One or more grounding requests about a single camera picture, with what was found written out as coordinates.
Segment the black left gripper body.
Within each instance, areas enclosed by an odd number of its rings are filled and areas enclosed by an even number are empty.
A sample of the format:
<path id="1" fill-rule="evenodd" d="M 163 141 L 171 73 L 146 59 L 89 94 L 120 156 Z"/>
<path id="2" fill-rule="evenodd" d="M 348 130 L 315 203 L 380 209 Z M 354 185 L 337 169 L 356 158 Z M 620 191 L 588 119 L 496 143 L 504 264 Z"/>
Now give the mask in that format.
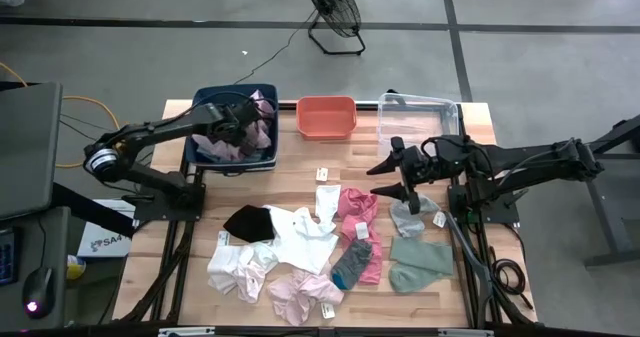
<path id="1" fill-rule="evenodd" d="M 239 145 L 244 136 L 245 128 L 249 123 L 246 103 L 219 104 L 217 109 L 223 117 L 223 121 L 215 128 L 217 139 Z"/>

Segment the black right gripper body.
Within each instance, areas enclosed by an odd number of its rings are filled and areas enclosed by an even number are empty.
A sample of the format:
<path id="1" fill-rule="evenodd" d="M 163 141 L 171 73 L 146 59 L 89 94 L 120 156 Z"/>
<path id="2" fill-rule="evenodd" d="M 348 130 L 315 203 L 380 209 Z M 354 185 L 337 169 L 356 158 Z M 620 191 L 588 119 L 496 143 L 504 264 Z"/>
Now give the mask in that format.
<path id="1" fill-rule="evenodd" d="M 397 168 L 401 184 L 406 188 L 407 199 L 401 200 L 408 204 L 409 212 L 417 214 L 420 212 L 420 200 L 415 187 L 419 184 L 432 184 L 438 177 L 435 163 L 427 158 L 416 146 L 407 148 L 401 137 L 391 138 L 392 154 L 401 157 L 401 164 Z"/>

